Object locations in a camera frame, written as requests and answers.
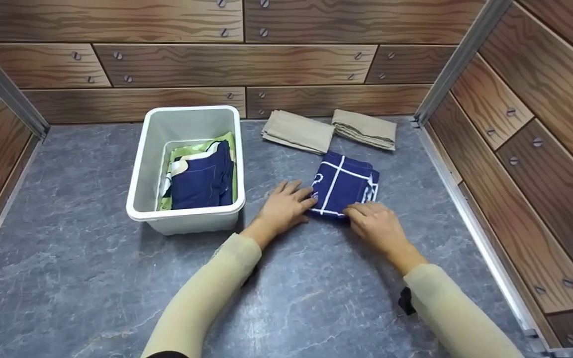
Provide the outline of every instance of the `beige sleeve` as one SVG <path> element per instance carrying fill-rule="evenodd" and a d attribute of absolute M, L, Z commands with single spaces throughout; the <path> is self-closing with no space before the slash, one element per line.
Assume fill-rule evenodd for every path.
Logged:
<path fill-rule="evenodd" d="M 200 358 L 211 324 L 251 274 L 261 255 L 255 241 L 232 234 L 165 308 L 142 358 L 165 351 Z"/>
<path fill-rule="evenodd" d="M 436 265 L 404 277 L 412 306 L 454 358 L 523 358 L 509 338 Z"/>

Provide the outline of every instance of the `white plastic bin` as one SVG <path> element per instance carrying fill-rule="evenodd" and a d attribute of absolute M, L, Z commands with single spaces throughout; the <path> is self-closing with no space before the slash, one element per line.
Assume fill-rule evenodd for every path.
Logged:
<path fill-rule="evenodd" d="M 209 208 L 157 211 L 161 183 L 171 151 L 177 147 L 204 143 L 227 132 L 236 142 L 237 199 L 232 205 Z M 245 174 L 240 134 L 240 115 L 232 106 L 155 108 L 145 115 L 136 152 L 127 215 L 148 222 L 165 235 L 231 229 L 245 205 Z"/>

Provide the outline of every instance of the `navy blue cloth with white stripes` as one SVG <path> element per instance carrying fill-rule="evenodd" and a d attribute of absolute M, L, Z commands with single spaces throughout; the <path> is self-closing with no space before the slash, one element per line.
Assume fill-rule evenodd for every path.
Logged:
<path fill-rule="evenodd" d="M 342 211 L 353 202 L 374 201 L 379 182 L 380 173 L 370 163 L 328 152 L 313 180 L 311 196 L 318 202 L 311 211 L 343 218 Z"/>

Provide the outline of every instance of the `right hand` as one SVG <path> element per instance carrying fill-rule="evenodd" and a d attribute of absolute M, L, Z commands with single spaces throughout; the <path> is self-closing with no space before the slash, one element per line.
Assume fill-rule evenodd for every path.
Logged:
<path fill-rule="evenodd" d="M 355 202 L 344 209 L 344 214 L 351 219 L 353 231 L 384 254 L 402 275 L 428 263 L 406 238 L 395 213 L 386 206 L 372 201 Z"/>

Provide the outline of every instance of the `beige towel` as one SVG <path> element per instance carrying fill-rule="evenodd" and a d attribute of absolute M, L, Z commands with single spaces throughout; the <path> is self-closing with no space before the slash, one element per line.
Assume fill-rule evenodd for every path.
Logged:
<path fill-rule="evenodd" d="M 304 116 L 273 111 L 262 129 L 262 138 L 316 154 L 328 152 L 335 128 Z"/>
<path fill-rule="evenodd" d="M 336 109 L 331 124 L 341 136 L 381 149 L 395 150 L 397 125 L 393 122 Z"/>

